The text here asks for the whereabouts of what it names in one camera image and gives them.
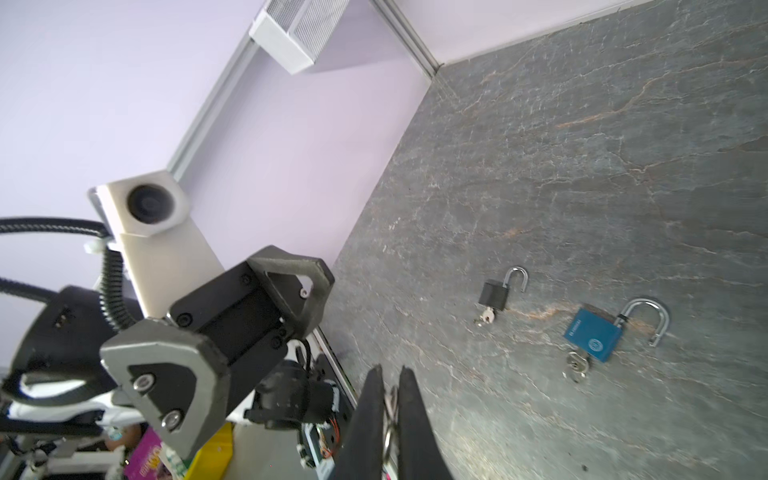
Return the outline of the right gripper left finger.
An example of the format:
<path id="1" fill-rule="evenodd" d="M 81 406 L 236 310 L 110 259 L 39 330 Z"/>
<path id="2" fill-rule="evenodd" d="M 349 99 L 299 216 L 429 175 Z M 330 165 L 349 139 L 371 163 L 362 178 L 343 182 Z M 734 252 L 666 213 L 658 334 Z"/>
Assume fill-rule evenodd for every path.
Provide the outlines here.
<path id="1" fill-rule="evenodd" d="M 384 411 L 382 367 L 376 365 L 366 376 L 330 479 L 382 478 Z"/>

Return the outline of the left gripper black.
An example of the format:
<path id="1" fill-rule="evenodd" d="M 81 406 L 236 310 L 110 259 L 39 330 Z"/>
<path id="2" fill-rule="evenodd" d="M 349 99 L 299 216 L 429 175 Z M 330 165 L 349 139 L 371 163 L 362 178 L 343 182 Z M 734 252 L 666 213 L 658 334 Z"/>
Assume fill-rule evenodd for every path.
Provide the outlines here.
<path id="1" fill-rule="evenodd" d="M 105 370 L 184 459 L 286 356 L 281 316 L 293 338 L 306 338 L 335 283 L 324 260 L 274 245 L 247 264 L 251 270 L 230 269 L 172 304 L 171 318 L 195 333 L 147 319 L 100 348 Z"/>

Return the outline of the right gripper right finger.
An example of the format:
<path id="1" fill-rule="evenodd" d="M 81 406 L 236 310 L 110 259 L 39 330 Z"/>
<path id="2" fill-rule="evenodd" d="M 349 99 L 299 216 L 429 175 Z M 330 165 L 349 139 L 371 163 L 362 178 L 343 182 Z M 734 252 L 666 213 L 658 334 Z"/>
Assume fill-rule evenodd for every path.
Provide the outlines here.
<path id="1" fill-rule="evenodd" d="M 399 376 L 398 433 L 400 479 L 453 478 L 438 447 L 415 373 L 407 367 Z"/>

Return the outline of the key with ring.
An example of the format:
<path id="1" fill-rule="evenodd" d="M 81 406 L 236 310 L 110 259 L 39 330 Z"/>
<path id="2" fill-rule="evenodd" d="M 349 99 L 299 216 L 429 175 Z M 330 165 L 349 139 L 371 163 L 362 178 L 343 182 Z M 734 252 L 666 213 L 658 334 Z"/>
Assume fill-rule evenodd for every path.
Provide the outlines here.
<path id="1" fill-rule="evenodd" d="M 496 318 L 496 311 L 492 307 L 486 307 L 476 320 L 477 325 L 490 325 L 493 324 Z"/>

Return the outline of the silver padlock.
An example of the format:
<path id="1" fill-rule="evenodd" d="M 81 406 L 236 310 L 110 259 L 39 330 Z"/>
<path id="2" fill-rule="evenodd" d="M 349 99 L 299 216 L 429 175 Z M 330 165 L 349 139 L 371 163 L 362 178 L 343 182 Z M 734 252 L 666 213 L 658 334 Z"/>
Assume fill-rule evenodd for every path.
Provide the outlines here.
<path id="1" fill-rule="evenodd" d="M 484 282 L 478 304 L 496 311 L 504 310 L 515 275 L 520 277 L 519 291 L 525 293 L 530 279 L 529 272 L 523 266 L 512 266 L 507 269 L 501 281 L 488 279 Z"/>

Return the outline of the small key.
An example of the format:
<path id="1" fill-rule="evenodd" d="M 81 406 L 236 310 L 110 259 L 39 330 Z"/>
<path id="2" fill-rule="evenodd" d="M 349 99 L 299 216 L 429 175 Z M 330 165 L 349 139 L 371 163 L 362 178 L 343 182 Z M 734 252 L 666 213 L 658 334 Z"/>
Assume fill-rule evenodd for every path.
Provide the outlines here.
<path id="1" fill-rule="evenodd" d="M 580 349 L 572 350 L 566 357 L 563 375 L 566 379 L 579 384 L 586 380 L 590 368 L 589 355 Z"/>

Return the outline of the blue padlock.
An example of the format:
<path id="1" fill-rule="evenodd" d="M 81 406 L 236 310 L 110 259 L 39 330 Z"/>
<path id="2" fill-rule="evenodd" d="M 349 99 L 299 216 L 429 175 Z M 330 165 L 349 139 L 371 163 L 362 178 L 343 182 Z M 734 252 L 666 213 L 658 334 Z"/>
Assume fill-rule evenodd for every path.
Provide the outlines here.
<path id="1" fill-rule="evenodd" d="M 563 338 L 571 345 L 583 350 L 588 357 L 605 363 L 622 338 L 623 327 L 628 323 L 631 314 L 643 306 L 655 310 L 659 317 L 654 333 L 648 340 L 648 345 L 655 348 L 667 333 L 671 315 L 662 303 L 646 297 L 629 300 L 612 319 L 606 319 L 593 311 L 580 308 L 567 326 Z"/>

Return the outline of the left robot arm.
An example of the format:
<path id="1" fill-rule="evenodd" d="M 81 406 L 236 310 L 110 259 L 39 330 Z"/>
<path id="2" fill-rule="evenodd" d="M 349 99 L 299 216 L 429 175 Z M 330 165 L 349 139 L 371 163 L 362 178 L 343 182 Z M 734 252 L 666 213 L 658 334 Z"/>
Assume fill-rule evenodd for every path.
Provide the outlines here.
<path id="1" fill-rule="evenodd" d="M 1 383 L 8 434 L 93 435 L 144 422 L 185 459 L 228 423 L 340 427 L 350 409 L 329 358 L 308 344 L 334 278 L 317 258 L 267 247 L 194 274 L 198 248 L 156 250 L 143 313 L 123 293 L 127 255 L 106 249 L 99 290 L 3 280 L 43 304 Z"/>

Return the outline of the white mesh box basket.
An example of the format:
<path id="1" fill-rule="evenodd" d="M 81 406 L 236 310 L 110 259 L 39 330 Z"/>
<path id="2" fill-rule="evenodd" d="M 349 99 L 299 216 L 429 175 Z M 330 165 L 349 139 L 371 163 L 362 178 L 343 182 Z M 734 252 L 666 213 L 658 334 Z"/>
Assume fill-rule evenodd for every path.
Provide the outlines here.
<path id="1" fill-rule="evenodd" d="M 316 64 L 348 5 L 347 0 L 266 1 L 248 35 L 296 75 Z"/>

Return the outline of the aluminium frame rails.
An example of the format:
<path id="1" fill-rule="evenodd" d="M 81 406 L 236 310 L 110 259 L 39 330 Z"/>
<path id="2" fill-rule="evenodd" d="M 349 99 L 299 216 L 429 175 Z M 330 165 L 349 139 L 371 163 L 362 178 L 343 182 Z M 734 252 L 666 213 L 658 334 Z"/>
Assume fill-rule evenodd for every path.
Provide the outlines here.
<path id="1" fill-rule="evenodd" d="M 313 67 L 347 9 L 347 1 L 266 1 L 219 75 L 171 157 L 179 181 L 256 54 L 264 51 L 291 75 Z"/>

